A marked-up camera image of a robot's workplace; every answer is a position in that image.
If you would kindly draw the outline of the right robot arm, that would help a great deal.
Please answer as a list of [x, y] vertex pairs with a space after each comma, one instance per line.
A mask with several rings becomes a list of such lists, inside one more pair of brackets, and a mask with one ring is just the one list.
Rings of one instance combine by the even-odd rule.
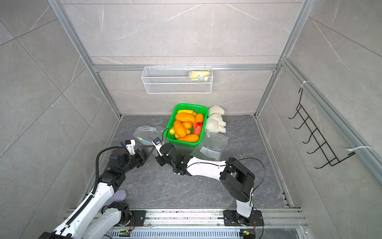
[[209, 161], [194, 156], [181, 155], [171, 143], [155, 138], [153, 144], [158, 152], [156, 160], [160, 166], [168, 164], [179, 175], [203, 176], [220, 181], [229, 195], [236, 200], [235, 210], [224, 210], [226, 227], [263, 227], [261, 211], [254, 209], [252, 203], [255, 175], [236, 158], [227, 161]]

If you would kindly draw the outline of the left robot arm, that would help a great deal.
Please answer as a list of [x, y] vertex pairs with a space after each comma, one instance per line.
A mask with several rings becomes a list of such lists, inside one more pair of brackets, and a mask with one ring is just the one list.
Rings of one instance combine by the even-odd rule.
[[99, 173], [99, 160], [95, 164], [95, 184], [92, 191], [63, 223], [52, 232], [43, 232], [41, 239], [100, 239], [113, 226], [133, 225], [134, 217], [129, 205], [124, 202], [107, 201], [112, 198], [126, 178], [126, 173], [142, 167], [154, 151], [152, 145], [135, 148], [134, 140], [120, 146], [105, 148], [98, 153], [111, 150], [106, 171]]

